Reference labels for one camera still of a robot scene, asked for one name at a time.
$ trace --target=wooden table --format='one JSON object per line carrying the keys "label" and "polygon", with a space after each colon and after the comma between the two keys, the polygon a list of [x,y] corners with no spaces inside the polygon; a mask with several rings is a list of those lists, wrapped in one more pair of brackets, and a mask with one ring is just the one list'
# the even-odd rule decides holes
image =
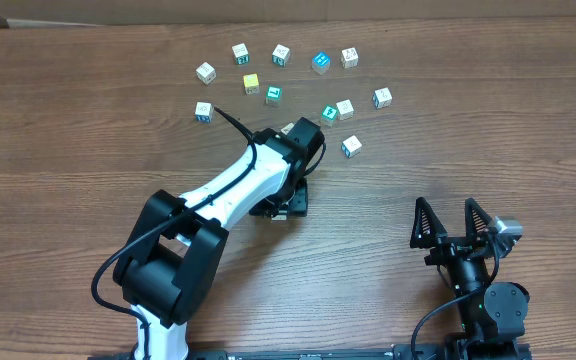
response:
{"label": "wooden table", "polygon": [[[252,62],[236,66],[241,42]],[[292,49],[286,68],[271,63],[277,43]],[[359,66],[344,70],[352,46]],[[319,76],[310,62],[322,50],[333,64]],[[204,61],[217,70],[209,86],[195,75]],[[249,73],[262,92],[283,87],[280,107],[244,95]],[[386,86],[394,104],[375,110]],[[194,120],[197,101],[260,130],[318,120],[344,99],[355,116],[324,129],[308,217],[234,228],[189,341],[408,342],[452,296],[408,247],[415,198],[458,235],[473,196],[525,227],[499,275],[531,292],[522,341],[536,359],[576,358],[576,18],[560,18],[0,31],[0,359],[134,344],[134,320],[98,307],[90,280],[153,192],[194,189],[239,158],[243,138],[217,116]],[[348,160],[339,147],[353,134],[364,148]],[[102,295],[121,301],[109,278]],[[450,311],[419,340],[458,327]]]}

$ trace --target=robotic arm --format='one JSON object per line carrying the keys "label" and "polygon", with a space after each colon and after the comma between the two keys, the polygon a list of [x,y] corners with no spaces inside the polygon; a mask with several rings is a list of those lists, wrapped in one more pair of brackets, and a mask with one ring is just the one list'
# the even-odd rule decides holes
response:
{"label": "robotic arm", "polygon": [[[266,129],[251,137],[244,155],[206,185],[179,197],[160,190],[146,202],[127,241],[126,247],[131,246],[117,260],[113,280],[147,324],[138,318],[138,343],[132,354],[106,359],[184,360],[186,322],[210,290],[229,230],[246,213],[306,216],[304,176],[314,169],[306,166],[320,147],[324,146],[322,157],[325,150],[319,126],[301,118],[287,135]],[[252,169],[238,179],[253,159]],[[231,187],[214,196],[227,186]],[[203,202],[206,205],[194,210]],[[183,220],[152,233],[175,217]],[[159,244],[161,235],[187,245],[186,255],[182,258]]]}
{"label": "robotic arm", "polygon": [[[437,356],[445,360],[529,360],[528,344],[519,344],[517,338],[526,329],[524,319],[528,312],[530,295],[517,283],[493,283],[499,270],[500,259],[512,251],[523,235],[523,227],[513,217],[491,218],[474,199],[465,204],[466,236],[448,236],[446,229],[424,198],[418,198],[415,224],[410,247],[429,249],[426,265],[436,266],[455,299],[436,308],[417,325],[410,347],[395,346],[400,359],[425,360]],[[485,259],[494,258],[495,267],[489,275]],[[441,273],[448,271],[446,280]],[[463,332],[448,334],[444,346],[415,344],[421,326],[433,315],[457,305]]]}

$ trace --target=black cable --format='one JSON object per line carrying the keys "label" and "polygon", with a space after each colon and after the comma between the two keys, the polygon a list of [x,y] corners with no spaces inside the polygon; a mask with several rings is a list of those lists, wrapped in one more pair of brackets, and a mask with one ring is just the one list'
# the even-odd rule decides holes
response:
{"label": "black cable", "polygon": [[315,171],[315,169],[317,168],[317,166],[319,166],[319,163],[321,162],[321,159],[324,158],[324,153],[326,152],[326,143],[322,144],[322,148],[321,148],[321,154],[319,155],[319,160],[317,160],[317,162],[311,166],[310,168],[308,168],[308,170],[306,170],[304,172],[304,176],[308,176],[310,175],[310,173],[312,173],[313,171]]}
{"label": "black cable", "polygon": [[447,303],[445,303],[443,305],[438,306],[437,308],[435,308],[434,310],[432,310],[431,312],[426,314],[426,316],[421,318],[421,320],[419,320],[419,323],[417,323],[417,326],[415,327],[415,331],[412,332],[412,337],[410,339],[410,351],[412,352],[413,360],[419,360],[419,358],[417,357],[417,351],[415,350],[416,349],[416,342],[417,342],[417,335],[419,334],[419,330],[421,330],[421,327],[426,323],[426,321],[428,321],[431,317],[437,315],[438,313],[448,309],[449,307],[451,307],[455,304],[458,304],[458,303],[470,298],[471,296],[473,296],[475,294],[479,294],[480,292],[485,291],[492,284],[492,282],[495,281],[495,278],[497,277],[497,273],[499,272],[499,254],[497,253],[497,247],[492,242],[492,240],[491,240],[490,245],[492,245],[492,251],[493,251],[494,260],[495,260],[495,267],[493,268],[492,275],[490,275],[490,278],[488,279],[486,284],[484,284],[484,286],[482,286],[482,287],[480,287],[474,291],[469,292],[466,295],[462,295],[458,298],[455,298],[453,300],[448,301]]}
{"label": "black cable", "polygon": [[112,263],[117,261],[117,259],[119,259],[123,254],[125,254],[133,246],[139,244],[141,241],[151,237],[152,235],[161,234],[162,232],[169,229],[171,226],[179,223],[184,218],[190,216],[196,210],[199,210],[202,207],[210,204],[215,199],[217,199],[219,196],[223,195],[226,191],[232,189],[235,185],[237,185],[237,183],[239,183],[243,178],[245,178],[254,169],[255,163],[257,162],[257,147],[255,146],[254,141],[252,139],[252,132],[250,132],[250,130],[248,130],[244,125],[242,125],[239,121],[237,121],[232,116],[224,113],[223,111],[221,111],[218,108],[215,108],[215,110],[219,114],[221,114],[224,118],[226,118],[226,120],[228,120],[228,122],[230,122],[235,128],[237,128],[237,130],[239,130],[239,132],[241,132],[241,134],[244,135],[244,137],[248,140],[248,145],[252,148],[252,160],[251,160],[250,164],[248,164],[246,169],[244,171],[242,171],[242,173],[239,176],[237,176],[230,183],[228,183],[223,188],[219,189],[214,194],[208,195],[206,197],[206,199],[204,199],[200,203],[198,203],[198,204],[188,208],[186,211],[184,211],[180,214],[177,214],[177,215],[171,217],[170,219],[162,222],[161,224],[155,226],[154,228],[147,231],[143,235],[139,236],[133,242],[126,244],[124,247],[119,249],[112,256],[110,256],[108,259],[106,259],[106,261],[104,261],[103,264],[101,264],[99,269],[97,269],[95,276],[93,276],[93,278],[92,278],[92,283],[90,284],[90,292],[92,294],[92,297],[93,297],[93,299],[95,299],[95,301],[99,305],[101,305],[107,309],[110,309],[110,310],[114,310],[114,311],[117,311],[117,312],[120,312],[123,314],[131,315],[131,316],[137,318],[139,321],[141,321],[142,328],[144,329],[144,360],[150,359],[150,355],[149,355],[150,331],[148,329],[150,324],[148,323],[146,317],[143,316],[142,314],[140,314],[140,313],[138,313],[138,312],[136,312],[130,308],[121,307],[119,305],[110,303],[110,302],[102,299],[101,296],[99,295],[99,280],[101,280],[101,276],[104,274],[104,272],[106,272],[106,270],[108,270],[110,265],[112,265]]}

